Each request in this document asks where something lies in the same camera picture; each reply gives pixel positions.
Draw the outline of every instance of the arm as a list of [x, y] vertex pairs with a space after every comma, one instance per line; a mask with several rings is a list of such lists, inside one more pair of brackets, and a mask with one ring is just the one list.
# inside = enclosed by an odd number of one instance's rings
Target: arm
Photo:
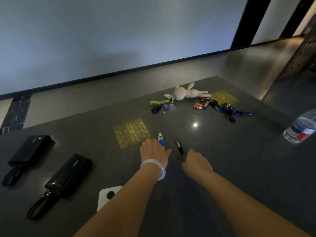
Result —
[[237, 236], [309, 236], [215, 173], [200, 153], [190, 150], [183, 169], [214, 197]]
[[[156, 139], [147, 139], [140, 153], [142, 161], [156, 159], [166, 167], [171, 149], [165, 151]], [[145, 164], [74, 237], [137, 236], [149, 196], [160, 175], [156, 165]]]

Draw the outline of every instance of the white plush rabbit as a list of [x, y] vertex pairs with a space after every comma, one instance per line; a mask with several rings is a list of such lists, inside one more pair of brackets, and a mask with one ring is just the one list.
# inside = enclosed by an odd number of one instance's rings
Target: white plush rabbit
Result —
[[163, 95], [166, 98], [172, 98], [172, 102], [174, 99], [176, 100], [183, 100], [185, 97], [186, 98], [193, 98], [193, 97], [208, 97], [211, 98], [211, 94], [208, 94], [208, 91], [198, 91], [192, 89], [194, 86], [194, 82], [190, 83], [188, 85], [188, 89], [184, 89], [183, 87], [177, 86], [176, 89], [174, 90], [174, 93], [172, 95], [166, 94]]

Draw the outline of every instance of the hand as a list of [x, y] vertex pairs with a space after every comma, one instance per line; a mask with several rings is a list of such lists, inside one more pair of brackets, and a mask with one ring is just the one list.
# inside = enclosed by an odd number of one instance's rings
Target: hand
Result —
[[213, 171], [207, 159], [205, 159], [201, 153], [195, 152], [194, 150], [189, 150], [186, 161], [182, 163], [182, 167], [184, 172], [197, 182], [201, 181], [202, 176]]
[[147, 138], [146, 141], [142, 143], [139, 151], [142, 162], [147, 159], [155, 159], [162, 163], [164, 168], [166, 168], [168, 164], [168, 156], [172, 149], [164, 150], [158, 140]]

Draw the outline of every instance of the blue tube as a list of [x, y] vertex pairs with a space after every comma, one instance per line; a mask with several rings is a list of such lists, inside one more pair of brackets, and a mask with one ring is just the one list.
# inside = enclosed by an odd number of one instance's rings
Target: blue tube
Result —
[[159, 135], [158, 135], [158, 142], [162, 145], [162, 147], [164, 149], [166, 149], [165, 148], [165, 141], [163, 140], [163, 137], [162, 137], [161, 133], [159, 133]]

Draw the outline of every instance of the white jade bangle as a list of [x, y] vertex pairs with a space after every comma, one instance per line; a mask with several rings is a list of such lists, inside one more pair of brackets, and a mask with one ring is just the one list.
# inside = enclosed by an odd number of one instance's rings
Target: white jade bangle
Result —
[[147, 159], [147, 160], [144, 160], [140, 167], [142, 167], [143, 165], [147, 164], [147, 163], [151, 163], [151, 164], [154, 164], [156, 166], [158, 166], [158, 168], [161, 170], [161, 176], [158, 178], [158, 180], [162, 180], [165, 175], [166, 175], [166, 170], [165, 168], [163, 167], [162, 163], [160, 163], [159, 161], [155, 160], [155, 159]]

